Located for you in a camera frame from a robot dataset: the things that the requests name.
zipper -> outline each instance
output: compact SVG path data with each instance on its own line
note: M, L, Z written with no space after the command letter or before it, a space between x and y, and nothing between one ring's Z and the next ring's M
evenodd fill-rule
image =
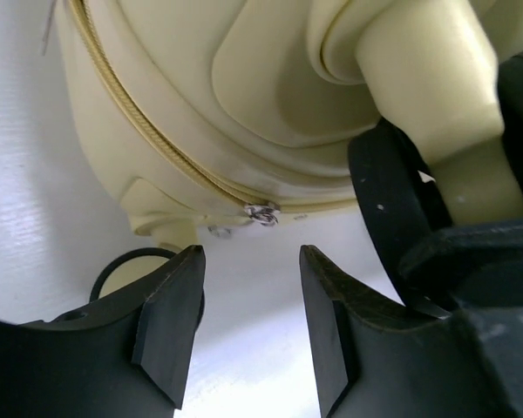
M149 119L147 119L146 115L133 102L124 86L120 83L98 40L98 35L91 18L88 1L89 0L69 0L69 3L79 35L91 56L92 62L95 65L95 69L97 70L103 85L111 95L114 102L118 105L120 110L124 112L128 120L138 130L142 137L167 161L176 166L191 180L201 187L216 192L223 198L234 202L236 205L242 207L244 212L252 220L268 226L276 225L276 214L279 212L323 212L333 209L342 209L356 203L355 199L346 199L337 202L312 205L278 206L277 204L268 202L261 196L256 195L253 191L244 192L232 187L217 175L209 172L204 167L201 167L196 162L192 161L186 154L174 146L170 139L165 137ZM272 221L268 222L269 214L271 214Z

black rubber ring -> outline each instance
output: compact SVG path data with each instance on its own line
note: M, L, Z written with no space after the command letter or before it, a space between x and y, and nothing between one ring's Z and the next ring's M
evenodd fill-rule
M97 279L95 280L95 284L93 285L93 288L91 290L91 295L89 296L89 302L94 302L98 299L98 296L101 293L101 289L103 288L103 285L105 284L106 280L109 278L109 276L122 266L127 261L137 259L139 257L164 257L167 260L174 257L176 254L172 251L165 250L164 248L158 248L156 246L151 247L145 247L145 248L138 248L137 250L132 250L128 253L122 254L117 259L113 260L111 263L109 263L108 266L106 266L103 271L98 275ZM196 329L200 326L201 320L203 319L203 313L206 308L206 296L205 292L201 292L201 302L200 302L200 311L198 312L198 323L196 325Z

white background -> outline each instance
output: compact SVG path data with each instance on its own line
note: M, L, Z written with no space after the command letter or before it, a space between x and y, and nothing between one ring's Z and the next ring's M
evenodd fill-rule
M78 148L58 42L38 54L48 0L0 0L0 319L51 320L85 304L133 237ZM360 216L309 219L207 252L204 321L180 417L319 416L300 245L392 295Z

cream plastic object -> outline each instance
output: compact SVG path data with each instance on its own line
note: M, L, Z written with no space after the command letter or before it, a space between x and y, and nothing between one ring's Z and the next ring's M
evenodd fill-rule
M446 200L470 198L455 172L491 180L458 156L499 140L497 55L523 50L523 0L66 0L57 22L87 158L132 229L171 248L248 228L251 204L280 221L353 207L347 144L381 115ZM520 216L500 172L490 218ZM460 223L488 212L449 206Z

metal zipper pull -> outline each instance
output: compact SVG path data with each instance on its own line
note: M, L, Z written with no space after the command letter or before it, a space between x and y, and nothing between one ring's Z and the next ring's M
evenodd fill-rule
M281 207L276 203L269 202L266 205L246 205L244 210L254 222L263 226L275 226L279 223L277 215L281 213Z
M40 54L44 57L46 50L49 46L49 40L51 38L52 24L54 24L54 10L56 10L56 3L58 0L51 0L49 3L49 11L44 21L43 36L41 37Z

